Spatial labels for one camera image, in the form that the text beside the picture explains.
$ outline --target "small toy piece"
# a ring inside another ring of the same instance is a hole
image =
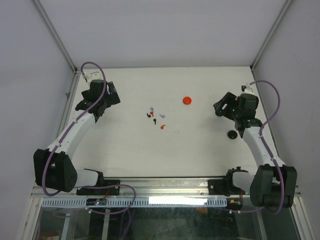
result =
[[[199,212],[199,213],[202,213],[202,214],[208,214],[208,208],[206,207],[197,207],[196,210]]]
[[[192,102],[191,97],[185,96],[185,97],[183,98],[183,103],[184,103],[185,105],[189,105],[189,104],[191,104],[191,102]]]
[[[238,133],[234,130],[230,130],[230,131],[228,131],[228,137],[230,139],[236,139],[238,137]]]

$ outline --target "glass panel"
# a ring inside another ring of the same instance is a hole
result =
[[[123,208],[95,208],[117,212]],[[41,209],[36,240],[298,240],[290,209],[232,213],[213,207],[135,207],[130,215],[85,209]]]

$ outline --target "red bottle cap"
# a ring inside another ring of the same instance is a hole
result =
[[[184,103],[185,105],[189,105],[189,104],[191,104],[191,102],[192,102],[191,97],[186,96],[186,97],[183,98],[183,103]]]

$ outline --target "robotic arm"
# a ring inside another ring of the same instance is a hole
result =
[[[56,146],[58,147],[50,159],[50,164],[45,176],[46,187],[70,192],[73,188],[95,186],[97,183],[103,181],[103,174],[101,172],[90,169],[76,170],[71,162],[80,141],[87,131],[104,114],[106,108],[120,103],[113,82],[108,82],[101,100],[78,119],[78,117],[100,97],[103,88],[103,80],[93,80],[90,83],[89,90],[82,92],[83,100],[75,107],[76,112],[74,116],[59,137],[45,150],[38,149],[34,153],[33,163],[35,181],[38,186],[42,186],[42,177],[46,162],[48,161],[50,153]]]
[[[270,156],[260,135],[263,124],[255,117],[259,99],[250,86],[242,86],[241,90],[240,96],[227,92],[213,107],[217,116],[224,116],[235,122],[235,129],[249,146],[258,170],[255,176],[251,176],[248,171],[240,167],[229,169],[223,179],[223,186],[218,189],[221,189],[220,193],[224,195],[233,194],[241,189],[250,193],[251,202],[255,207],[278,207],[281,203],[281,186],[274,182],[274,178],[280,180],[274,159],[280,166],[283,176],[282,207],[289,208],[293,204],[295,195],[297,171],[292,166],[286,166],[277,155]]]

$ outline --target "small red object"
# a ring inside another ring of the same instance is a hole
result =
[[[189,104],[191,104],[191,102],[192,102],[191,97],[185,96],[185,97],[183,98],[183,103],[184,103],[185,105],[189,105]]]
[[[199,213],[202,213],[202,214],[208,214],[208,208],[206,207],[197,207],[196,210],[199,212]]]
[[[108,191],[106,192],[106,194],[104,195],[104,197],[102,199],[105,199],[110,193],[110,188],[108,188]]]

